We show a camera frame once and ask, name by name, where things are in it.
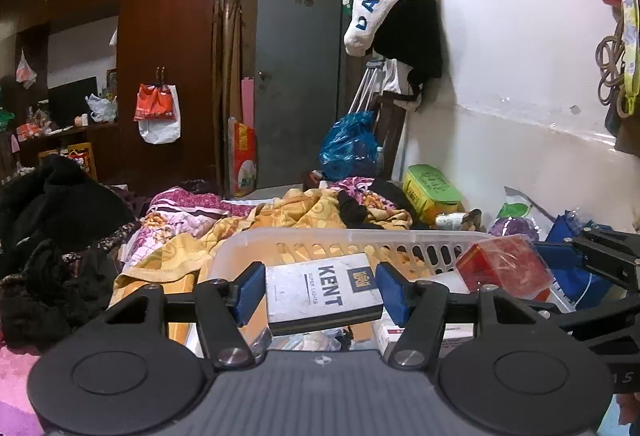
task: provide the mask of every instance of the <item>gray metal door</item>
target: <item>gray metal door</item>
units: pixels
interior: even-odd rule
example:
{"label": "gray metal door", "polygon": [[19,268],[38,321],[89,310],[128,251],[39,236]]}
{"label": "gray metal door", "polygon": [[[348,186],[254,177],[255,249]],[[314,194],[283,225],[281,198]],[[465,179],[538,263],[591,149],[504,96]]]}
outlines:
{"label": "gray metal door", "polygon": [[336,118],[340,0],[258,0],[258,188],[300,183]]}

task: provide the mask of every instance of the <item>blue bag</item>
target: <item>blue bag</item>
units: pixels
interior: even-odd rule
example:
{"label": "blue bag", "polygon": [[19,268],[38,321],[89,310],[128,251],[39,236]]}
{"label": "blue bag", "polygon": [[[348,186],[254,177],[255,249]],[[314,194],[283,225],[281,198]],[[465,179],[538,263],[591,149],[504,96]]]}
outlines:
{"label": "blue bag", "polygon": [[373,111],[351,112],[334,124],[320,149],[320,168],[331,181],[376,175],[378,144]]}

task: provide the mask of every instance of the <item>white plastic basket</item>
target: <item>white plastic basket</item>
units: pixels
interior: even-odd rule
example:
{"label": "white plastic basket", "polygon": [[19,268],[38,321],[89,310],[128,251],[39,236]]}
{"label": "white plastic basket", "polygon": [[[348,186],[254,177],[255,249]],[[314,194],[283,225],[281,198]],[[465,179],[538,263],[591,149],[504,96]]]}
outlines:
{"label": "white plastic basket", "polygon": [[253,261],[266,266],[364,253],[375,269],[390,262],[410,280],[451,272],[455,261],[480,232],[436,230],[330,230],[327,228],[257,228],[231,237],[220,247],[207,278],[235,279]]}

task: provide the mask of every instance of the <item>yellow strap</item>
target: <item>yellow strap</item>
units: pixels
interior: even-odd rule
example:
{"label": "yellow strap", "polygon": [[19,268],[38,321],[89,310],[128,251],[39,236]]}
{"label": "yellow strap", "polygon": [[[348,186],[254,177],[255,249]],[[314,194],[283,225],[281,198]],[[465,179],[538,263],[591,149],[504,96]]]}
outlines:
{"label": "yellow strap", "polygon": [[623,40],[625,42],[625,96],[626,112],[634,114],[636,97],[640,93],[640,47],[638,27],[640,24],[640,6],[638,0],[622,0],[622,15],[625,25]]}

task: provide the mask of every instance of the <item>brown wooden wardrobe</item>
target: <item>brown wooden wardrobe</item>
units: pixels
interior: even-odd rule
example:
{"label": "brown wooden wardrobe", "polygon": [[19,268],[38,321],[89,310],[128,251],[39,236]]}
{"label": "brown wooden wardrobe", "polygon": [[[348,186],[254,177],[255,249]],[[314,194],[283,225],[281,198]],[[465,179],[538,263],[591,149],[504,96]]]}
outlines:
{"label": "brown wooden wardrobe", "polygon": [[[118,15],[118,121],[113,127],[89,128],[86,134],[87,141],[94,142],[98,180],[127,183],[130,190],[146,196],[187,179],[202,178],[215,184],[222,176],[216,169],[222,146],[214,142],[214,128],[222,127],[217,119],[220,95],[213,65],[218,3],[219,0],[0,0],[0,18],[12,18],[18,24],[16,65],[21,47],[26,54],[28,50],[40,52],[40,58],[35,60],[40,65],[40,70],[36,69],[38,83],[29,90],[22,89],[25,93],[17,99],[15,110],[6,104],[5,107],[16,113],[21,124],[25,104],[35,105],[46,98],[47,47],[42,41],[47,40],[48,34]],[[139,85],[153,84],[157,77],[176,85],[182,115],[181,138],[167,145],[145,143],[133,121]],[[29,142],[20,145],[27,158]]]}

